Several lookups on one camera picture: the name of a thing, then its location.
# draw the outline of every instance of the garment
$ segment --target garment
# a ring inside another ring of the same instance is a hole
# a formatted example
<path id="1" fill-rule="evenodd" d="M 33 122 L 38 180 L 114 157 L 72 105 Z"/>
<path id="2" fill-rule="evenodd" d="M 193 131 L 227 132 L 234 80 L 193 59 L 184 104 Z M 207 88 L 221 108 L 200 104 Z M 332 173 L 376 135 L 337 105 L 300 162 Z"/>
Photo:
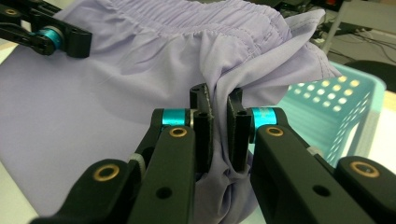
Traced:
<path id="1" fill-rule="evenodd" d="M 289 84 L 338 76 L 308 43 L 323 11 L 283 19 L 241 0 L 77 0 L 56 15 L 91 31 L 91 56 L 18 47 L 0 66 L 0 159 L 36 211 L 52 215 L 91 164 L 126 161 L 155 108 L 189 107 L 206 83 L 215 114 L 211 170 L 196 183 L 195 223 L 236 223 L 257 205 L 249 169 L 227 154 L 226 97 L 275 105 Z"/>

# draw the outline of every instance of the table surface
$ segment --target table surface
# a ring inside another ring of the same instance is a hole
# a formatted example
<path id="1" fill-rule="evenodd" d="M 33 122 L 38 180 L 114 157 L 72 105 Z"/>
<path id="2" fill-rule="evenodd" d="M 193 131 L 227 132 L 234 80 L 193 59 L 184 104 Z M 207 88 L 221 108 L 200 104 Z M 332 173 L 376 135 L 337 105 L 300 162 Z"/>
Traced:
<path id="1" fill-rule="evenodd" d="M 0 42 L 0 63 L 8 56 L 16 45 Z M 386 91 L 384 105 L 376 127 L 375 139 L 369 158 L 377 161 L 396 174 L 396 94 Z M 12 180 L 0 162 L 0 223 L 26 224 L 36 217 L 34 208 L 29 204 L 22 192 Z M 262 214 L 257 209 L 244 224 L 262 223 Z"/>

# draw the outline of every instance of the teal plastic basket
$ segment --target teal plastic basket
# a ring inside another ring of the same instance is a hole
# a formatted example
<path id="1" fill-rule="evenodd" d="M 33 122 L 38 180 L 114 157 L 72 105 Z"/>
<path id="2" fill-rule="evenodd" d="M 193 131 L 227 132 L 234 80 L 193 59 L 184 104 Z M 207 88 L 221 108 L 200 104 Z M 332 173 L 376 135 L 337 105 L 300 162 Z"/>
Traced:
<path id="1" fill-rule="evenodd" d="M 369 155 L 386 86 L 378 77 L 332 65 L 342 77 L 292 85 L 277 106 L 290 126 L 335 166 L 343 156 Z"/>

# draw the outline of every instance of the lavender fabric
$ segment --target lavender fabric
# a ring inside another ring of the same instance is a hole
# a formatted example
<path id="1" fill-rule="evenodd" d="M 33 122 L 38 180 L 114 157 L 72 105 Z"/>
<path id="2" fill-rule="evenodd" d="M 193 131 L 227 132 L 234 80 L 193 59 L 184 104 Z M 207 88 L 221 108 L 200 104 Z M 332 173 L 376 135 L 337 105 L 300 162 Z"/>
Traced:
<path id="1" fill-rule="evenodd" d="M 245 107 L 275 105 L 289 84 L 337 76 L 308 43 L 323 14 L 284 20 L 240 0 L 77 0 L 56 17 L 93 33 L 89 58 L 18 47 L 0 66 L 0 159 L 36 211 L 52 215 L 89 165 L 128 159 L 154 108 L 188 107 L 190 87 L 205 82 L 214 155 L 196 183 L 194 222 L 237 223 L 257 202 L 249 169 L 228 159 L 226 97 L 242 88 Z"/>

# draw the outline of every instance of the black chair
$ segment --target black chair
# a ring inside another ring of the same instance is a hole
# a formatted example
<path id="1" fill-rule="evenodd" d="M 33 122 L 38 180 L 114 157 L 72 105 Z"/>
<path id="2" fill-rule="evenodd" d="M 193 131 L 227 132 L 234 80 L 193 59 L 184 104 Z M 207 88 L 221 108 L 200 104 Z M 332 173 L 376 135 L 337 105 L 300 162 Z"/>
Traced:
<path id="1" fill-rule="evenodd" d="M 381 78 L 388 91 L 396 92 L 396 65 L 374 61 L 355 61 L 345 65 Z"/>

